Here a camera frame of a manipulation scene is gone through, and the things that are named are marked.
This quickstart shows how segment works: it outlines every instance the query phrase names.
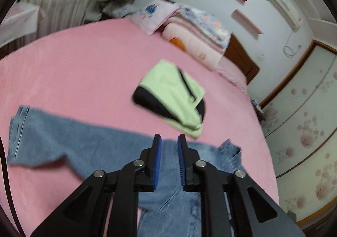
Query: jeans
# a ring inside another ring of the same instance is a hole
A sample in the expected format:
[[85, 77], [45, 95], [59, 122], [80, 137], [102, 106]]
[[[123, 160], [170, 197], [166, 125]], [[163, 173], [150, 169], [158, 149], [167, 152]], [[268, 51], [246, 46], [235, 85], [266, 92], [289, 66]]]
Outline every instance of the jeans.
[[[19, 107], [11, 119], [9, 133], [8, 164], [39, 166], [66, 158], [84, 179], [98, 169], [122, 169], [153, 142], [153, 137], [80, 123], [27, 106]], [[217, 169], [230, 173], [243, 169], [240, 148], [229, 140], [219, 148], [197, 142], [188, 142], [188, 147]], [[183, 191], [177, 141], [162, 141], [157, 190], [140, 192], [139, 207], [143, 210], [139, 237], [201, 236], [200, 196]]]

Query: metal screw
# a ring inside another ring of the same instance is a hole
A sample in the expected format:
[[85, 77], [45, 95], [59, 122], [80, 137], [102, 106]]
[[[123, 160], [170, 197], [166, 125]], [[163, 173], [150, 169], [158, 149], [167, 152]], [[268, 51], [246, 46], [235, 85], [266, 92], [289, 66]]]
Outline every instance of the metal screw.
[[104, 173], [105, 173], [104, 171], [98, 170], [98, 171], [94, 172], [94, 176], [97, 177], [97, 178], [101, 178], [101, 177], [104, 176]]
[[140, 160], [140, 159], [137, 159], [137, 160], [134, 161], [134, 165], [135, 166], [144, 166], [144, 161]]
[[235, 175], [239, 178], [244, 178], [246, 176], [246, 173], [242, 170], [238, 170], [235, 172]]
[[203, 168], [204, 166], [206, 166], [206, 162], [203, 161], [203, 160], [198, 160], [196, 163], [195, 163], [197, 166]]

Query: bed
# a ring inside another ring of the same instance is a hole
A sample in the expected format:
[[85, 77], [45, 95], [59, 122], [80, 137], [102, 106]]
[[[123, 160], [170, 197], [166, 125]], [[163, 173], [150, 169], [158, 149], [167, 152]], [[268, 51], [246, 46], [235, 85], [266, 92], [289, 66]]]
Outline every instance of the bed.
[[[206, 90], [207, 112], [198, 141], [220, 146], [230, 138], [241, 147], [247, 172], [278, 203], [270, 152], [249, 96], [164, 41], [160, 33], [147, 36], [128, 19], [60, 31], [0, 61], [0, 135], [6, 152], [10, 118], [19, 105], [176, 139], [180, 131], [131, 101], [141, 78], [161, 59], [177, 64]], [[241, 69], [250, 63], [243, 53], [232, 60]], [[249, 80], [251, 71], [244, 73]], [[34, 169], [10, 166], [8, 173], [28, 236], [82, 182], [63, 160]], [[0, 204], [10, 217], [2, 187]]]

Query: white cabinet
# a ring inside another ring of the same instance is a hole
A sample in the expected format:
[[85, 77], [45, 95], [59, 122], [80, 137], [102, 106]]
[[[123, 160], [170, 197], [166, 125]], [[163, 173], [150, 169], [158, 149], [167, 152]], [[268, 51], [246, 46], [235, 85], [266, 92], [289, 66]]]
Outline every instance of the white cabinet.
[[280, 206], [297, 221], [337, 196], [337, 56], [321, 46], [264, 108]]

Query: headboard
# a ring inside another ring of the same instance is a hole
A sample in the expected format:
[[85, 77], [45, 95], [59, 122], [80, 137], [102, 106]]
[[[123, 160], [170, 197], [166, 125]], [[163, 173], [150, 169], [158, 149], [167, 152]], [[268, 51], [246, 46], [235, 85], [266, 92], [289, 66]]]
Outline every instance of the headboard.
[[247, 78], [247, 84], [249, 84], [252, 79], [257, 75], [260, 70], [259, 67], [254, 63], [254, 61], [246, 53], [245, 49], [242, 47], [235, 35], [231, 35], [230, 42], [224, 53], [224, 56], [231, 60]]

